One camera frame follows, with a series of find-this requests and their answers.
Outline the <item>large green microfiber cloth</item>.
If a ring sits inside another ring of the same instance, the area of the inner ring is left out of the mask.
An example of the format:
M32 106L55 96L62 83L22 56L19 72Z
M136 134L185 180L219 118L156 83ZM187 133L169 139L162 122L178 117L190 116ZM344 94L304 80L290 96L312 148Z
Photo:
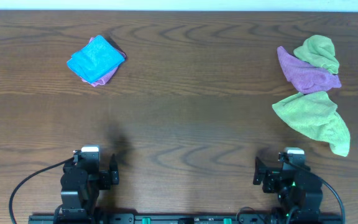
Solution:
M350 151L349 129L337 112L337 104L325 91L297 93L272 105L277 116L306 137L329 144L333 154L346 157Z

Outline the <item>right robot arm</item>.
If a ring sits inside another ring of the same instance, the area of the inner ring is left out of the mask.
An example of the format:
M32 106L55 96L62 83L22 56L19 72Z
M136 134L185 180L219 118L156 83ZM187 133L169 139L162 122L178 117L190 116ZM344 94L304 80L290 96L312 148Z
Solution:
M277 194L279 208L274 208L268 223L322 223L320 205L322 183L305 165L305 156L279 154L282 167L268 167L255 158L254 185L262 185L266 194Z

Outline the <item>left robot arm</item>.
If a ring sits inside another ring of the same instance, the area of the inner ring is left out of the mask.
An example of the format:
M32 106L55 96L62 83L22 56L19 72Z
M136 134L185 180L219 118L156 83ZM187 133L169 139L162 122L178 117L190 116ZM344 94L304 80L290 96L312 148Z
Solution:
M96 209L99 192L119 183L116 157L110 157L108 170L100 170L97 152L75 151L73 158L63 166L60 183L62 204L55 210L53 222L98 223L101 219Z

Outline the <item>crumpled purple cloth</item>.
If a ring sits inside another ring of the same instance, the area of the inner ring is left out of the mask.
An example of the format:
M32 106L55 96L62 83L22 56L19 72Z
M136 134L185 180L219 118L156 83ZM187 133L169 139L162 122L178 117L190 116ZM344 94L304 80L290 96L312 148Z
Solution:
M297 59L282 46L277 48L277 56L285 78L302 94L342 87L337 75Z

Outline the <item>crumpled green cloth top right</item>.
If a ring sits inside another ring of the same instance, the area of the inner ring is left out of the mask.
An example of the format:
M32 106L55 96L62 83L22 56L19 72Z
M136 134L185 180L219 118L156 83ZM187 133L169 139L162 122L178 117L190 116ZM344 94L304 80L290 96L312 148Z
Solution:
M334 44L329 37L313 35L307 38L293 53L298 59L315 67L324 68L335 75L339 73L340 64L336 58Z

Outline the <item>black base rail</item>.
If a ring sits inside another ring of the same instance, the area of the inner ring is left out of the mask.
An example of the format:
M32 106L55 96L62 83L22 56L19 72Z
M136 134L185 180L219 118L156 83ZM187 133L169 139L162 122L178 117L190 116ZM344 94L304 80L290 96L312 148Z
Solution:
M236 216L229 215L133 215L130 213L115 213L101 215L91 221L79 221L64 219L61 215L57 220L53 215L31 215L29 224L52 224L52 223L100 223L100 224L259 224L259 223L286 223L287 217L274 217L270 221L270 215L262 216L250 213ZM295 222L290 223L342 223L340 217L332 215L322 216L317 222Z

